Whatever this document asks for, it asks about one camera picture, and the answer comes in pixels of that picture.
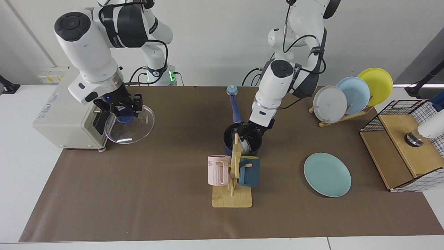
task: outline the plate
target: plate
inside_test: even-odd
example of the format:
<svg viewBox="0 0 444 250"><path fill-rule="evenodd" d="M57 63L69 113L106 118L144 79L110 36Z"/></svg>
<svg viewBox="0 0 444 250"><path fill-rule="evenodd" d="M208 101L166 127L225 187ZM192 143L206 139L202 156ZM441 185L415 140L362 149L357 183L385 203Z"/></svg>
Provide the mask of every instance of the plate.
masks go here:
<svg viewBox="0 0 444 250"><path fill-rule="evenodd" d="M364 80L358 77L347 77L342 79L337 85L347 98L347 108L345 112L348 115L353 115L361 112L370 99L370 90Z"/></svg>
<svg viewBox="0 0 444 250"><path fill-rule="evenodd" d="M156 118L154 112L143 105L138 117L132 116L132 111L120 110L125 116L116 117L110 114L105 122L105 135L110 141L119 144L131 144L147 137L154 128Z"/></svg>
<svg viewBox="0 0 444 250"><path fill-rule="evenodd" d="M328 153L310 155L304 164L304 175L315 191L328 197L340 197L346 194L352 185L347 167Z"/></svg>
<svg viewBox="0 0 444 250"><path fill-rule="evenodd" d="M338 87L325 86L314 96L313 110L320 121L335 123L344 116L346 109L347 98Z"/></svg>
<svg viewBox="0 0 444 250"><path fill-rule="evenodd" d="M369 68L361 72L358 77L363 79L370 89L369 106L375 106L385 101L392 92L393 79L390 74L380 68Z"/></svg>

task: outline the brown paper mat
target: brown paper mat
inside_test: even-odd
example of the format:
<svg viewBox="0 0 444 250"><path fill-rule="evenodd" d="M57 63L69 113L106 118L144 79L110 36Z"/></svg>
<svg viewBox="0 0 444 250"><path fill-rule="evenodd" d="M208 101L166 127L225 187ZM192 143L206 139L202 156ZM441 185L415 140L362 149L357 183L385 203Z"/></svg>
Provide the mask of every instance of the brown paper mat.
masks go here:
<svg viewBox="0 0 444 250"><path fill-rule="evenodd" d="M240 88L248 120L256 88ZM129 241L444 234L422 193L386 191L359 136L376 115L319 128L312 98L276 115L259 152L261 176L253 207L214 209L207 156L223 154L232 123L220 87L134 87L156 115L153 132L104 153L64 150L32 212L21 242ZM295 100L291 95L283 105ZM305 159L326 152L352 176L340 198L316 193Z"/></svg>

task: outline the green plate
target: green plate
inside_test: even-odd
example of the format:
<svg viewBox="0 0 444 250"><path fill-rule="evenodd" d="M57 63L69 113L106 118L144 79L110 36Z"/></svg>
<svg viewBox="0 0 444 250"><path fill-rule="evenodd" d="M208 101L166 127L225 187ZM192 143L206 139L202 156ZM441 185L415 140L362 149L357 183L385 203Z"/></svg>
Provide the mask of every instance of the green plate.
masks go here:
<svg viewBox="0 0 444 250"><path fill-rule="evenodd" d="M347 167L338 158L327 153L310 155L304 164L304 175L314 190L328 197L342 196L352 185Z"/></svg>

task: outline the mug rack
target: mug rack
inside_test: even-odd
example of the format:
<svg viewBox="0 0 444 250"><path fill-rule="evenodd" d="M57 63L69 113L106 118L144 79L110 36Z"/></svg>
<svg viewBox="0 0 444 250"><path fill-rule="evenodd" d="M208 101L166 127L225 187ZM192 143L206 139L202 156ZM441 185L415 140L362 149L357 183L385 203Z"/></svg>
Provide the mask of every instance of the mug rack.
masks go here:
<svg viewBox="0 0 444 250"><path fill-rule="evenodd" d="M239 144L239 134L235 135L231 154L230 183L226 186L213 186L214 208L249 208L253 205L251 187L238 185L239 165L242 155L242 147Z"/></svg>

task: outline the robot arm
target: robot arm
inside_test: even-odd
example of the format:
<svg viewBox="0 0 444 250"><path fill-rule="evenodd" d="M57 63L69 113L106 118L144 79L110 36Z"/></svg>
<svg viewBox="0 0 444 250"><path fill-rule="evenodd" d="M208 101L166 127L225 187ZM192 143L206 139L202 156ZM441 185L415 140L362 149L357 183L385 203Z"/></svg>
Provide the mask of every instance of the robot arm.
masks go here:
<svg viewBox="0 0 444 250"><path fill-rule="evenodd" d="M101 0L102 7L67 13L55 23L58 42L80 71L78 79L68 87L70 93L79 102L94 101L116 116L118 107L130 109L136 116L143 101L141 95L128 93L123 75L111 57L111 47L142 48L150 80L159 85L172 82L169 74L164 74L170 66L157 47L172 41L171 29L152 14L154 1L126 2Z"/></svg>
<svg viewBox="0 0 444 250"><path fill-rule="evenodd" d="M306 67L291 62L293 54L284 48L286 28L274 29L269 33L268 41L276 50L275 58L266 63L261 75L261 84L250 116L250 122L256 124L253 127L270 128L286 93L298 98L312 96L323 62L327 34L323 19L333 15L339 2L340 0L298 0L291 3L293 10L289 15L289 34L294 35L292 46L309 47Z"/></svg>

